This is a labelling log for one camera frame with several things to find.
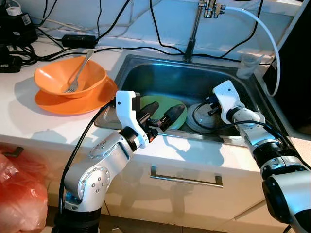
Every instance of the black cable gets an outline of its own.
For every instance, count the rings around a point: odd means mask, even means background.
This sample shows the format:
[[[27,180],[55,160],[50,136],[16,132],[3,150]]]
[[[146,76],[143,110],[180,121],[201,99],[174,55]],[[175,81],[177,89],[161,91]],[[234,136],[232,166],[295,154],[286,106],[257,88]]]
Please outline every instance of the black cable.
[[[39,31],[41,31],[48,39],[50,39],[50,40],[53,41],[55,44],[57,44],[62,50],[64,49],[64,47],[63,47],[61,44],[59,44],[59,43],[56,41],[55,38],[53,38],[52,36],[46,34],[46,33],[45,33],[42,29],[40,29],[40,28],[36,28],[36,29],[38,29]]]
[[[140,46],[140,47],[133,47],[133,48],[128,48],[128,47],[111,47],[111,48],[105,48],[105,49],[100,49],[100,50],[94,51],[94,53],[101,52],[101,51],[106,51],[106,50],[139,50],[139,49],[156,50],[158,52],[161,52],[161,53],[166,54],[166,55],[171,55],[171,56],[181,55],[180,53],[168,53],[168,52],[159,50],[157,48],[149,47],[149,46]],[[41,60],[41,61],[51,62],[51,61],[57,60],[57,59],[59,59],[61,57],[64,57],[64,56],[84,55],[84,54],[86,54],[86,52],[70,52],[70,53],[61,54],[61,55],[59,55],[57,57],[53,57],[53,58],[49,58],[49,59],[44,59],[44,60]]]
[[[157,35],[157,39],[158,39],[158,41],[159,41],[159,44],[160,44],[162,47],[171,48],[171,49],[177,50],[177,51],[180,52],[181,54],[184,54],[184,52],[183,52],[182,50],[180,50],[179,48],[176,48],[176,47],[174,47],[174,46],[169,46],[169,45],[163,45],[163,44],[162,44],[161,39],[160,39],[159,30],[158,30],[157,25],[156,25],[156,18],[155,18],[153,6],[152,6],[152,0],[149,0],[149,6],[150,6],[150,11],[151,11],[152,19],[153,19],[153,22],[154,22],[154,24],[155,24],[155,31],[156,31],[156,35]]]
[[[34,24],[36,27],[42,26],[42,25],[45,23],[45,21],[47,20],[47,18],[50,17],[50,15],[51,15],[51,13],[52,13],[52,11],[53,11],[53,9],[54,9],[54,7],[55,7],[57,1],[58,1],[58,0],[55,0],[53,6],[52,6],[52,8],[50,9],[50,12],[49,12],[48,15],[46,16],[46,18],[44,18],[44,19],[41,21],[41,23],[39,23],[39,24]]]
[[[295,146],[292,144],[292,142],[290,141],[290,139],[288,139],[287,136],[285,136],[281,131],[277,130],[275,127],[272,126],[272,124],[266,122],[266,123],[262,123],[262,122],[258,122],[258,121],[253,121],[253,120],[245,120],[245,121],[238,121],[238,122],[234,122],[231,124],[227,124],[221,127],[217,127],[217,128],[210,128],[210,127],[206,127],[204,125],[202,125],[200,122],[198,122],[198,120],[195,118],[195,112],[201,108],[203,105],[205,105],[207,103],[203,102],[201,104],[199,104],[193,111],[192,113],[192,118],[194,120],[194,122],[202,127],[203,129],[206,130],[211,130],[211,132],[209,133],[214,133],[216,131],[219,130],[224,130],[230,127],[233,127],[235,125],[240,125],[240,124],[257,124],[257,125],[261,125],[264,127],[265,130],[267,130],[271,135],[273,135],[275,138],[278,138],[285,146],[287,146],[288,148],[293,149],[296,152],[296,156],[300,159],[300,161],[302,162],[302,164],[304,166],[306,166],[308,169],[311,170],[311,167],[303,160],[303,158],[300,156],[300,154],[298,153],[298,151],[296,150]]]
[[[200,103],[194,110],[193,110],[193,112],[192,112],[192,118],[193,118],[193,120],[194,120],[194,122],[198,125],[198,126],[200,126],[200,127],[202,127],[202,128],[204,128],[204,129],[206,129],[206,130],[214,130],[214,128],[212,128],[212,127],[207,127],[207,126],[204,126],[204,125],[202,125],[202,124],[200,124],[198,121],[197,121],[197,119],[195,118],[195,112],[197,111],[197,110],[199,110],[203,105],[205,105],[206,103],[205,102],[203,102],[203,103]]]
[[[257,12],[257,18],[260,17],[262,5],[263,5],[263,0],[260,1],[259,8],[258,8],[258,12]],[[238,43],[238,44],[236,44],[235,46],[233,46],[231,49],[229,49],[224,55],[220,56],[219,58],[226,57],[226,56],[227,56],[231,51],[233,51],[236,47],[238,47],[238,46],[240,46],[241,44],[244,44],[245,42],[249,41],[249,40],[253,37],[253,35],[255,34],[256,29],[257,29],[257,26],[258,26],[258,22],[256,21],[252,33],[251,33],[245,40],[243,40],[243,41],[241,41],[240,43]]]
[[[45,0],[45,7],[44,7],[43,17],[42,18],[45,18],[45,14],[47,12],[47,9],[48,9],[48,0]]]
[[[37,62],[36,56],[32,53],[32,51],[30,49],[27,50],[24,46],[18,46],[18,47],[20,47],[22,49],[22,51],[11,51],[10,54],[28,57],[29,59],[24,59],[22,57],[22,66],[32,65],[32,64],[35,64]]]
[[[99,11],[99,15],[98,15],[98,18],[97,18],[98,38],[100,37],[100,32],[99,32],[99,19],[100,19],[101,14],[102,14],[102,0],[99,0],[99,8],[100,8],[100,11]]]
[[[112,23],[112,25],[110,26],[110,28],[104,32],[102,35],[100,35],[97,39],[96,39],[96,42],[98,42],[101,38],[103,38],[105,35],[107,35],[113,28],[114,26],[116,25],[116,23],[118,22],[121,14],[123,13],[123,11],[125,10],[127,4],[130,2],[131,0],[126,0],[125,4],[123,5],[123,7],[121,8],[121,10],[119,11],[115,21]]]
[[[81,135],[77,145],[75,146],[70,158],[68,159],[67,161],[67,164],[64,168],[64,171],[63,171],[63,175],[62,175],[62,178],[61,178],[61,181],[60,181],[60,185],[59,185],[59,196],[58,196],[58,212],[59,214],[62,213],[63,211],[63,203],[64,203],[64,180],[65,180],[65,176],[66,176],[66,173],[68,172],[69,168],[70,168],[70,165],[74,159],[74,157],[76,156],[81,144],[82,144],[82,141],[83,139],[85,138],[89,128],[91,128],[91,126],[93,125],[94,121],[96,120],[96,118],[102,113],[103,110],[105,110],[110,104],[113,103],[113,100],[111,100],[109,103],[105,104],[105,106],[101,107],[100,110],[96,113],[96,115],[92,118],[92,120],[89,122],[89,124],[87,125],[86,129],[83,131],[83,134]]]
[[[204,125],[202,125],[200,122],[198,122],[198,120],[195,118],[195,112],[200,108],[202,107],[204,104],[206,104],[205,102],[201,103],[200,105],[198,105],[193,113],[192,113],[192,118],[194,120],[194,122],[202,127],[203,129],[207,129],[207,130],[212,130],[210,133],[214,133],[216,131],[219,131],[219,130],[224,130],[224,129],[227,129],[227,128],[231,128],[235,125],[241,125],[241,124],[257,124],[257,125],[261,125],[264,127],[265,130],[267,130],[270,134],[272,134],[274,137],[276,138],[279,138],[282,143],[284,145],[287,145],[288,143],[286,142],[286,137],[280,132],[278,131],[277,129],[275,129],[271,124],[269,123],[263,123],[263,122],[258,122],[258,121],[254,121],[254,120],[244,120],[244,121],[238,121],[238,122],[234,122],[234,123],[231,123],[231,124],[227,124],[227,125],[223,125],[223,126],[220,126],[220,127],[217,127],[217,128],[210,128],[210,127],[206,127]]]
[[[287,233],[291,228],[292,228],[291,225],[288,225],[288,226],[284,229],[283,233]]]
[[[207,57],[207,58],[214,58],[214,59],[222,59],[222,60],[232,61],[232,62],[241,62],[241,60],[225,58],[225,57],[216,57],[216,56],[212,56],[212,55],[208,55],[208,54],[204,54],[204,53],[195,53],[195,54],[193,54],[193,56]],[[261,65],[261,66],[268,66],[268,65],[270,65],[270,63],[260,63],[259,65]]]

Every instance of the white cabinet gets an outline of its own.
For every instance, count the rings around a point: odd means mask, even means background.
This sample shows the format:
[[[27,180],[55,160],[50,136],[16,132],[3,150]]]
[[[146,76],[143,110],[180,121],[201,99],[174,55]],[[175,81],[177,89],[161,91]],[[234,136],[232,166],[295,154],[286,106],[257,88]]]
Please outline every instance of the white cabinet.
[[[287,227],[271,217],[267,205],[243,215],[216,228],[217,231],[231,233],[282,233]]]
[[[258,172],[206,168],[205,171],[142,163],[134,159],[116,176],[106,195],[113,216],[214,230],[263,199]],[[215,182],[223,188],[150,178],[151,167],[161,176]]]

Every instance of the drawer handle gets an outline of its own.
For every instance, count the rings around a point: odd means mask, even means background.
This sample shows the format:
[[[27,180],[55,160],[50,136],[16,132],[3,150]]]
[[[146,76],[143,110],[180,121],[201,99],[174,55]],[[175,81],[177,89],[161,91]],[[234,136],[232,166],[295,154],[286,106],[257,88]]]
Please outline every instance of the drawer handle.
[[[196,181],[196,180],[184,179],[184,178],[178,178],[178,177],[172,177],[172,176],[162,176],[156,173],[155,166],[151,166],[150,178],[166,180],[166,181],[175,181],[175,182],[181,182],[181,183],[189,183],[189,184],[208,185],[208,186],[213,186],[213,187],[218,187],[218,188],[224,187],[223,179],[221,176],[215,176],[215,183],[206,182],[206,181]]]

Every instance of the kitchen sink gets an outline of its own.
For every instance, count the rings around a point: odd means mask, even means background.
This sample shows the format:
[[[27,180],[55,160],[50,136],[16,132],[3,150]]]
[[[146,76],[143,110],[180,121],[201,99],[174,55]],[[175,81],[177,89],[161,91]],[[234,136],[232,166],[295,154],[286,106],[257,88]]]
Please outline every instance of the kitchen sink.
[[[183,102],[187,107],[201,103],[212,95],[212,90],[226,80],[232,81],[241,102],[253,111],[261,112],[266,120],[279,128],[279,120],[256,77],[247,80],[236,77],[237,68],[184,63],[144,56],[128,55],[115,79],[119,90],[132,90],[145,95],[164,95]],[[121,129],[115,109],[109,107],[95,121],[104,128]],[[178,130],[167,130],[161,135],[183,138],[212,140],[234,145],[244,145],[243,139],[235,128],[222,130],[217,134],[198,133],[186,123]]]

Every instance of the red plastic bag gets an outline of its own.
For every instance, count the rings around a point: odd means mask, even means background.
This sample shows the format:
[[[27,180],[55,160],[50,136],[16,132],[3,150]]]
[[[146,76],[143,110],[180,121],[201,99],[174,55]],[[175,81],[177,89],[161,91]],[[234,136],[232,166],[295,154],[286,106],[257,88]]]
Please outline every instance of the red plastic bag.
[[[46,166],[0,150],[0,233],[36,233],[45,227],[48,211],[43,174]]]

